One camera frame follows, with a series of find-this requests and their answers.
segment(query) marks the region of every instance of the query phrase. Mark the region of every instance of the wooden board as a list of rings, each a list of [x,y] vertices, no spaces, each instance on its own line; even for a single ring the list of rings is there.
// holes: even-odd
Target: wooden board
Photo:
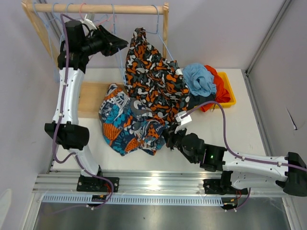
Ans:
[[[80,90],[78,116],[80,118],[98,118],[98,110],[105,98],[110,83],[83,82]],[[124,85],[118,85],[126,92]]]

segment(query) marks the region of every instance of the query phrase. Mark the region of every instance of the light blue cloth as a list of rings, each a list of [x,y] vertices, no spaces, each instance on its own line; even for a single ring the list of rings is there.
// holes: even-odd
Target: light blue cloth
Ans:
[[[214,76],[202,64],[187,65],[182,72],[193,95],[208,97],[211,93],[216,94],[216,85],[213,84]]]

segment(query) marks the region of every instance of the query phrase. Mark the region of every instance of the wooden post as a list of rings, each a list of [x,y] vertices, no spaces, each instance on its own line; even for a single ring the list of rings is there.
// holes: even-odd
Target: wooden post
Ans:
[[[51,45],[49,45],[48,32],[42,20],[33,11],[30,11],[28,8],[28,6],[32,6],[32,0],[22,0],[21,4],[23,6],[24,12],[28,16],[30,22],[32,23],[33,27],[36,30],[37,35],[39,36],[40,40],[42,41],[45,49],[47,50],[50,56],[51,56],[51,50],[52,50],[53,61],[56,64],[56,66],[58,66],[58,59],[57,59],[59,55],[58,50],[53,45],[52,41],[50,41]]]
[[[163,41],[167,46],[167,32],[168,32],[168,3],[165,2],[163,5]],[[163,57],[167,58],[166,46],[163,45]]]

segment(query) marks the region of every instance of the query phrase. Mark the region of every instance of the orange cloth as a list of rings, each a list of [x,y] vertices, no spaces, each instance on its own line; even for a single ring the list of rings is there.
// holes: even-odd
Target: orange cloth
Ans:
[[[215,101],[218,103],[226,103],[230,101],[230,94],[227,89],[224,88],[223,79],[217,74],[216,69],[211,66],[205,66],[205,68],[214,76],[213,83],[216,84]],[[207,104],[201,107],[203,112],[206,112],[211,108],[213,104]]]

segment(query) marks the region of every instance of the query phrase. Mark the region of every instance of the white table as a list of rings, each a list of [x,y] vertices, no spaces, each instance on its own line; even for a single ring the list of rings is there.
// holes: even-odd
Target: white table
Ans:
[[[236,104],[225,109],[229,146],[238,152],[265,156],[241,70],[217,69],[217,71],[226,72],[236,97]],[[118,69],[87,69],[84,80],[122,81]],[[198,110],[191,116],[192,123],[189,124],[187,133],[196,133],[199,138],[204,139],[205,143],[224,146],[223,117],[220,109],[209,110],[206,113]],[[178,150],[171,151],[165,146],[155,156],[138,150],[122,157],[104,141],[98,119],[80,118],[79,121],[79,125],[89,128],[89,147],[94,158],[104,170],[203,172],[203,169],[199,168],[199,164],[189,163]],[[58,157],[63,159],[66,155],[67,151],[59,147]],[[55,162],[53,165],[53,170],[78,168],[73,158],[64,164]]]

